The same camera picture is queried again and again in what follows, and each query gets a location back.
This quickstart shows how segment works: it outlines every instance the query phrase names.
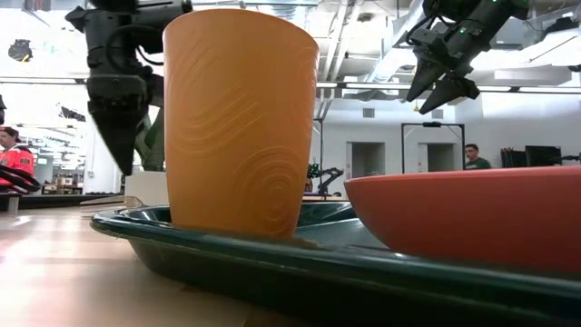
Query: wooden table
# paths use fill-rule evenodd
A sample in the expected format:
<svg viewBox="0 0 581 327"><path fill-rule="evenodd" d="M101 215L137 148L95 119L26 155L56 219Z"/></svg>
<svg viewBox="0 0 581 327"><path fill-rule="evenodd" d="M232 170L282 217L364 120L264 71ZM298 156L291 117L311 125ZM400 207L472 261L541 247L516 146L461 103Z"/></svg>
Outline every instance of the wooden table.
<svg viewBox="0 0 581 327"><path fill-rule="evenodd" d="M167 280L81 210L0 215L0 326L306 326Z"/></svg>

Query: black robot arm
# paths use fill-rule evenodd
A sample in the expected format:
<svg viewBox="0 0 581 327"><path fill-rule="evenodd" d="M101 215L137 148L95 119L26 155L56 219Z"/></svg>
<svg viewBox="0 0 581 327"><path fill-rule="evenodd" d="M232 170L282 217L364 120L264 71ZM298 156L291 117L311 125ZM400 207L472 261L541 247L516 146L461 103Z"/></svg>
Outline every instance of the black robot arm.
<svg viewBox="0 0 581 327"><path fill-rule="evenodd" d="M142 65L137 53L163 51L162 31L192 10L190 1L167 0L139 5L136 0L93 0L96 9L77 7L66 16L85 34L88 110L113 159L124 174L133 169L133 150L145 170L162 170L163 78ZM149 106L160 107L153 122Z"/></svg>
<svg viewBox="0 0 581 327"><path fill-rule="evenodd" d="M423 10L425 18L407 36L418 58L407 100L413 101L435 84L419 110L426 114L459 97L478 97L474 82L465 78L473 70L470 62L490 49L490 41L508 18L527 19L528 1L425 0ZM431 29L436 20L446 27L444 33Z"/></svg>

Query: orange cup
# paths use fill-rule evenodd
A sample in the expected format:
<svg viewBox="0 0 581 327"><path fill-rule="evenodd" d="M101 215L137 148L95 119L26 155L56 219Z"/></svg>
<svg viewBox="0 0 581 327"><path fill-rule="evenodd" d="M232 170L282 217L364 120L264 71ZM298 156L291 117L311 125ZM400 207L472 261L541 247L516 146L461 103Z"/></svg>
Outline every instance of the orange cup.
<svg viewBox="0 0 581 327"><path fill-rule="evenodd" d="M163 41L172 222L292 237L309 162L317 44L289 22L238 9L183 15Z"/></svg>

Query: orange vest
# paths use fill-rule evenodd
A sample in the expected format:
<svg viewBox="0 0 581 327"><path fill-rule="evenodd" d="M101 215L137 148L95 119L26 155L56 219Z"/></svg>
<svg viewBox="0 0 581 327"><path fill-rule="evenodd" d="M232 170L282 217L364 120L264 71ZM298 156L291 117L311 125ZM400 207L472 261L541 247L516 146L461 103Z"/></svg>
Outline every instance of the orange vest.
<svg viewBox="0 0 581 327"><path fill-rule="evenodd" d="M16 169L34 175L34 156L30 150L23 146L13 146L0 153L0 164L8 168ZM0 185L10 185L12 183L0 178Z"/></svg>

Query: orange bowl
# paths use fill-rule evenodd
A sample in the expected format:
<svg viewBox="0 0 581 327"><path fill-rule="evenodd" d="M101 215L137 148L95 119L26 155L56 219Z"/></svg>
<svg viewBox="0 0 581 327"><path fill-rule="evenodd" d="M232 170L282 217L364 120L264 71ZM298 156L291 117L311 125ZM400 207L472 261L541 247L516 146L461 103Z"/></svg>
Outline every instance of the orange bowl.
<svg viewBox="0 0 581 327"><path fill-rule="evenodd" d="M345 188L394 252L581 273L581 166L365 177Z"/></svg>

